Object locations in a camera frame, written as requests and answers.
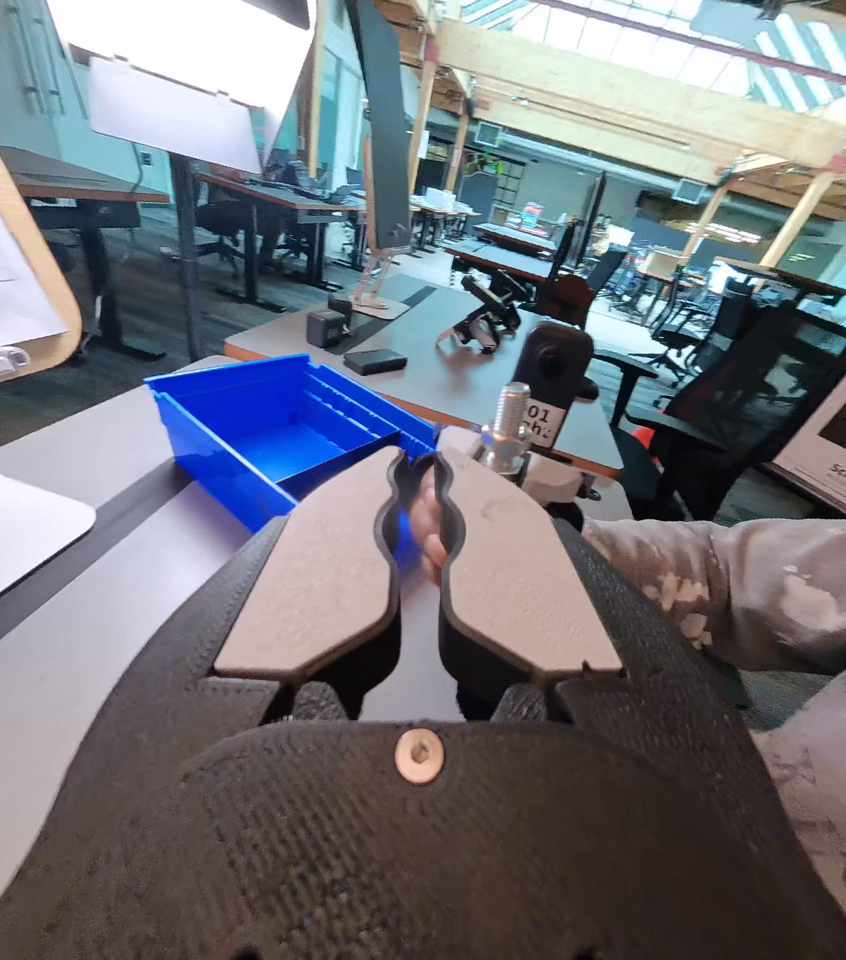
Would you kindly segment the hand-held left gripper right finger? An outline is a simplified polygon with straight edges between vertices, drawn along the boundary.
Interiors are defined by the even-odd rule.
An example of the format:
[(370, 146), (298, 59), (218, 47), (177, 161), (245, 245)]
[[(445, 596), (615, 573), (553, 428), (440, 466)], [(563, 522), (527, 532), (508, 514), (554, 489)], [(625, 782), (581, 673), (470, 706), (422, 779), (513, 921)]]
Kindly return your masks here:
[(460, 449), (438, 453), (439, 653), (462, 690), (620, 679), (625, 667), (543, 506)]

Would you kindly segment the silver hex nut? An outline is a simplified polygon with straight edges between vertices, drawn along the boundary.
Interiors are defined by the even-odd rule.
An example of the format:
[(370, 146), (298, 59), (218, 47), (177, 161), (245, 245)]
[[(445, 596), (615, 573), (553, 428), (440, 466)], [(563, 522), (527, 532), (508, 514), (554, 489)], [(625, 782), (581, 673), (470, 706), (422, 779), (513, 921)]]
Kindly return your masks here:
[(525, 422), (512, 433), (500, 433), (491, 424), (486, 424), (480, 432), (481, 452), (478, 458), (495, 462), (514, 461), (529, 450), (531, 439), (531, 431)]

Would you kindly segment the silver hex bolt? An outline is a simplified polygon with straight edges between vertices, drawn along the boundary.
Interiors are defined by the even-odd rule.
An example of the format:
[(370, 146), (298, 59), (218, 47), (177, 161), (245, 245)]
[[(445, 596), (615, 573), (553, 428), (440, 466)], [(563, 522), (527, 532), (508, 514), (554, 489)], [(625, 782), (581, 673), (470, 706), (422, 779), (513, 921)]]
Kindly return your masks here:
[[(505, 385), (500, 392), (495, 414), (488, 425), (494, 426), (500, 433), (514, 432), (520, 424), (525, 423), (530, 399), (531, 393), (525, 383), (511, 382)], [(474, 456), (477, 462), (502, 476), (518, 474), (525, 462), (525, 454), (511, 462), (481, 460), (478, 455)]]

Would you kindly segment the blue plastic bin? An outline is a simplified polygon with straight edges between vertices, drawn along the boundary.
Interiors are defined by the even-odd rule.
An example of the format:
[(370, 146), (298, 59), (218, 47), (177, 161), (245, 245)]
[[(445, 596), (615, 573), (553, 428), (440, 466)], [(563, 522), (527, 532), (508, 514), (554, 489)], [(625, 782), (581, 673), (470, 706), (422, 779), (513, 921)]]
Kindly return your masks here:
[(384, 448), (425, 465), (435, 428), (309, 354), (152, 376), (176, 463), (252, 533)]

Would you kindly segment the person's right forearm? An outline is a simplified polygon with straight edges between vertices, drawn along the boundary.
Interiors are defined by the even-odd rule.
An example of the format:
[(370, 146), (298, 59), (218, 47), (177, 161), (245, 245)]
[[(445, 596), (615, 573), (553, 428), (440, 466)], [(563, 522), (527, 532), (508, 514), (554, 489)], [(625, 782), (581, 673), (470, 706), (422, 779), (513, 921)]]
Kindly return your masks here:
[(587, 519), (582, 536), (718, 660), (747, 671), (846, 669), (846, 519)]

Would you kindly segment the person's right hand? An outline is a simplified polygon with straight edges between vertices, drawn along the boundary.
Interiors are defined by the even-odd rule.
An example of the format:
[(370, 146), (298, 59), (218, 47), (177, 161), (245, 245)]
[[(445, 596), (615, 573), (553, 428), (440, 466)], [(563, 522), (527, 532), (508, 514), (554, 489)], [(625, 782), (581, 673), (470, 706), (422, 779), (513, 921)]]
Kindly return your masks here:
[(442, 507), (437, 491), (438, 461), (428, 466), (410, 504), (408, 520), (411, 534), (419, 547), (421, 566), (429, 582), (443, 590), (444, 570), (456, 557), (457, 544), (446, 540)]

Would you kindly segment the grey neighbouring desk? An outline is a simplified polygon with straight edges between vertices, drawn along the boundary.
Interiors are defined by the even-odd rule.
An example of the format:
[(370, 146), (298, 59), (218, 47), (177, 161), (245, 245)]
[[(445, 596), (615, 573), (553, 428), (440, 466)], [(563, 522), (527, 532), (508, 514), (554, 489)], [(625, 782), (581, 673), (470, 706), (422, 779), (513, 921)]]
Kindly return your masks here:
[[(478, 300), (471, 294), (435, 286), (428, 296), (382, 328), (356, 351), (393, 350), (407, 358), (405, 368), (361, 377), (335, 355), (306, 340), (309, 308), (284, 314), (225, 341), (225, 354), (238, 361), (309, 354), (349, 378), (432, 423), (480, 426), (495, 411), (502, 386), (511, 380), (525, 337), (539, 317), (520, 310), (522, 325), (504, 337), (492, 355), (437, 337), (469, 314)], [(619, 449), (597, 401), (574, 402), (554, 449), (589, 474), (617, 478), (622, 472)]]

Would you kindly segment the row of black office chairs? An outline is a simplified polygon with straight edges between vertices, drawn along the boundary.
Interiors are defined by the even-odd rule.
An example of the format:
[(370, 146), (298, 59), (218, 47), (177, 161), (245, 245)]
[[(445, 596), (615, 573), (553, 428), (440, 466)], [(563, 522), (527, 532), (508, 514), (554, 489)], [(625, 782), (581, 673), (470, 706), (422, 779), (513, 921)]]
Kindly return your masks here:
[(608, 244), (587, 262), (596, 298), (587, 330), (599, 346), (644, 342), (669, 304), (704, 301), (716, 294), (718, 258), (733, 258), (730, 245), (702, 241), (684, 255), (669, 246), (630, 241)]

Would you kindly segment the thin black monitor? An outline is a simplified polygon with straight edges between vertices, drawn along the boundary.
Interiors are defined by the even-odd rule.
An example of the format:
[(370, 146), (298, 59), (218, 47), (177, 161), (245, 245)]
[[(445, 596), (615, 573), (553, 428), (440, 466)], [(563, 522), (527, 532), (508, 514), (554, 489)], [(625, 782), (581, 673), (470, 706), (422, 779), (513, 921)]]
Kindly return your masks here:
[(555, 280), (561, 271), (575, 271), (585, 259), (606, 185), (607, 174), (599, 173), (591, 184), (582, 214), (566, 222), (559, 246), (552, 258), (550, 280)]

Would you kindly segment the black cube adapter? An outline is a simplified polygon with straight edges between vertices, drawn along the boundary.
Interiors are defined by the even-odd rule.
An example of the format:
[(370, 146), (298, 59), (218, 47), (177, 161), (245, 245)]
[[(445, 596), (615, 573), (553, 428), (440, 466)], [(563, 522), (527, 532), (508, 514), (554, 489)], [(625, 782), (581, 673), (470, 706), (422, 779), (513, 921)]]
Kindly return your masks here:
[(349, 315), (332, 308), (314, 309), (307, 313), (306, 340), (321, 350), (334, 349), (351, 336)]

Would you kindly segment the black mesh office chair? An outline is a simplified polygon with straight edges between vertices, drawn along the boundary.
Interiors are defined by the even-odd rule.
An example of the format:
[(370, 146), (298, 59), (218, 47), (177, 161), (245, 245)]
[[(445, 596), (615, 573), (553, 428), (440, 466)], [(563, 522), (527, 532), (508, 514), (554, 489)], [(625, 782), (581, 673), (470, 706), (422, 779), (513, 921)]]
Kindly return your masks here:
[[(600, 351), (622, 375), (611, 426), (620, 483), (637, 520), (712, 521), (738, 478), (766, 463), (807, 413), (807, 395), (846, 353), (846, 327), (781, 303), (755, 311), (728, 348), (671, 396), (661, 410), (629, 407), (649, 367)], [(655, 430), (649, 451), (629, 436)]]

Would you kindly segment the green potted plant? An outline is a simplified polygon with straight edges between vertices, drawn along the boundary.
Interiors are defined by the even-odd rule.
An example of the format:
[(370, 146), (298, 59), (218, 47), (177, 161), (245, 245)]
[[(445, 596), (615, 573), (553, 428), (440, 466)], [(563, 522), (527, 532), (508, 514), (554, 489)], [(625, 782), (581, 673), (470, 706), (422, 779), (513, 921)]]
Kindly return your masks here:
[(522, 178), (525, 163), (512, 160), (488, 150), (467, 149), (461, 164), (461, 172), (465, 178), (477, 174), (486, 174), (497, 178)]

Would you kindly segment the wooden-top office desk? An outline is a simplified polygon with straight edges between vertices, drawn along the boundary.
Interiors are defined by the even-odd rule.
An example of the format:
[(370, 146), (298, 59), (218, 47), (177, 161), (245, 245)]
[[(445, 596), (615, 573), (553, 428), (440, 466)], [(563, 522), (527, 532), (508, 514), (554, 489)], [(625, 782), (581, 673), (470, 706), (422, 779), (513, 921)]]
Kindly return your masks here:
[(0, 158), (37, 226), (45, 232), (67, 231), (79, 237), (93, 293), (90, 341), (144, 362), (162, 359), (163, 349), (128, 339), (124, 333), (103, 233), (138, 229), (141, 206), (167, 206), (170, 196), (18, 147), (0, 145)]
[(259, 290), (261, 243), (265, 226), (278, 222), (290, 228), (301, 240), (304, 270), (289, 273), (295, 282), (333, 293), (338, 284), (326, 279), (329, 228), (349, 224), (355, 230), (355, 250), (351, 257), (353, 269), (360, 269), (357, 255), (365, 252), (366, 212), (363, 203), (332, 202), (300, 193), (299, 188), (286, 184), (237, 181), (223, 175), (197, 171), (195, 180), (210, 190), (209, 201), (196, 209), (196, 224), (204, 232), (213, 234), (213, 242), (198, 244), (200, 258), (217, 256), (230, 264), (241, 277), (240, 289), (219, 287), (218, 292), (249, 306), (260, 307), (275, 314), (288, 308), (266, 298)]

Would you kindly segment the wooden document board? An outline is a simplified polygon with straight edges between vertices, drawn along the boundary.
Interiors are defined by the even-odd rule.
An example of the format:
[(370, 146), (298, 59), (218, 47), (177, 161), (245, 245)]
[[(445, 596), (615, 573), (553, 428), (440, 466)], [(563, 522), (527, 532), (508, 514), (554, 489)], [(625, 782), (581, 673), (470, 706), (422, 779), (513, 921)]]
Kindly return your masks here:
[(45, 294), (61, 315), (66, 327), (60, 335), (11, 344), (30, 353), (33, 365), (28, 373), (0, 379), (0, 382), (4, 382), (40, 373), (69, 359), (82, 341), (83, 321), (69, 282), (47, 246), (1, 157), (0, 215), (15, 236)]

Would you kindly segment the studio light panel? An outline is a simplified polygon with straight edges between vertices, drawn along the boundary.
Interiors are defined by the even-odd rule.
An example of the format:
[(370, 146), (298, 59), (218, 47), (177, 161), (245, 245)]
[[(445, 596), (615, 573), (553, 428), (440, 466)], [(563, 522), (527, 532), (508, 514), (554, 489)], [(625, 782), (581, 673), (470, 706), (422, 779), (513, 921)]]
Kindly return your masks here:
[(314, 1), (50, 1), (88, 59), (90, 128), (260, 176), (317, 25)]

